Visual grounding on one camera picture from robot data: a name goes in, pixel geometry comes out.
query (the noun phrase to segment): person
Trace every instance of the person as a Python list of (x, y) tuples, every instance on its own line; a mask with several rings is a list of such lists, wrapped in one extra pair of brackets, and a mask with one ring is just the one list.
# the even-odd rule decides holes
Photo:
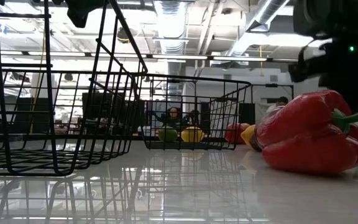
[(198, 122), (198, 115), (200, 114), (200, 112), (198, 110), (192, 110), (190, 111), (190, 113), (188, 113), (184, 119), (185, 122), (188, 123), (189, 125), (192, 126), (198, 126), (199, 122)]
[(189, 119), (182, 118), (180, 109), (176, 107), (170, 108), (166, 114), (161, 114), (161, 117), (157, 116), (155, 112), (153, 112), (155, 119), (163, 123), (163, 125), (167, 125), (171, 128), (180, 131), (180, 128), (185, 128), (189, 125)]
[(273, 110), (274, 110), (275, 108), (277, 108), (278, 106), (285, 106), (285, 105), (287, 105), (287, 104), (288, 104), (288, 98), (285, 97), (285, 96), (282, 96), (282, 97), (280, 97), (279, 99), (277, 99), (277, 101), (276, 101), (276, 103), (275, 103), (274, 105), (270, 106), (270, 107), (267, 109), (266, 113), (269, 113), (269, 112), (273, 111)]

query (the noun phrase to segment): ceiling duct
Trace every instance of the ceiling duct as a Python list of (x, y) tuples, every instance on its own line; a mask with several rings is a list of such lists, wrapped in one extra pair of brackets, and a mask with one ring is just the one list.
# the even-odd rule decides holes
[[(186, 13), (187, 2), (154, 1), (154, 8), (158, 16), (158, 35), (161, 52), (163, 54), (181, 55), (185, 52)], [(179, 75), (181, 63), (168, 62), (168, 75)], [(180, 95), (181, 84), (170, 82), (167, 86), (168, 94)]]
[(276, 17), (278, 10), (284, 7), (289, 0), (260, 0), (257, 9), (246, 15), (246, 32), (227, 51), (226, 56), (240, 57), (253, 44), (260, 42), (260, 35), (254, 32), (268, 32), (271, 21)]

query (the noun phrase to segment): red pepper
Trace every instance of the red pepper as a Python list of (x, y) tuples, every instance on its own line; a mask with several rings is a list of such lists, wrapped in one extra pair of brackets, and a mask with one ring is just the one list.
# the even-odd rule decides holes
[(339, 93), (307, 93), (260, 123), (257, 140), (273, 168), (337, 174), (358, 166), (357, 121)]

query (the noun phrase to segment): wire basket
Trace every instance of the wire basket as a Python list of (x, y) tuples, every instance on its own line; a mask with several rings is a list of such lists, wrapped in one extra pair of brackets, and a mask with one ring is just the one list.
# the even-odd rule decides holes
[[(51, 71), (50, 15), (48, 1), (44, 3), (44, 15), (0, 13), (4, 17), (43, 18), (46, 58), (41, 65), (6, 64), (1, 62), (0, 48), (0, 175), (69, 175), (75, 169), (86, 169), (91, 164), (128, 153), (131, 146), (132, 121), (137, 114), (138, 85), (141, 86), (142, 80), (114, 57), (119, 23), (139, 59), (138, 73), (146, 73), (147, 67), (117, 2), (110, 2), (116, 13), (111, 50), (102, 43), (109, 1), (104, 2), (92, 72)], [(101, 49), (109, 55), (109, 66), (104, 73), (97, 72)], [(119, 66), (119, 72), (111, 71), (113, 64)], [(83, 76), (89, 78), (89, 83), (79, 86)], [(36, 80), (36, 85), (29, 83), (29, 77)], [(73, 82), (76, 79), (76, 84), (67, 85), (67, 79)], [(57, 98), (64, 91), (70, 92), (70, 102)], [(70, 112), (65, 122), (58, 123), (55, 119), (59, 107)], [(78, 110), (83, 110), (83, 117), (74, 121), (73, 115)]]
[(145, 82), (150, 100), (140, 134), (148, 149), (235, 149), (225, 135), (240, 135), (230, 124), (239, 121), (249, 82), (152, 74)]

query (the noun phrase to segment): black camera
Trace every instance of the black camera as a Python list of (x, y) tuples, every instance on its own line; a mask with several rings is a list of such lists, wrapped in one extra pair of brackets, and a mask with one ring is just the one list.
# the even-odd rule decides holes
[(324, 55), (288, 67), (291, 80), (320, 76), (319, 86), (338, 91), (353, 112), (358, 111), (358, 0), (298, 0), (293, 11), (294, 31), (314, 40), (332, 39), (320, 46)]

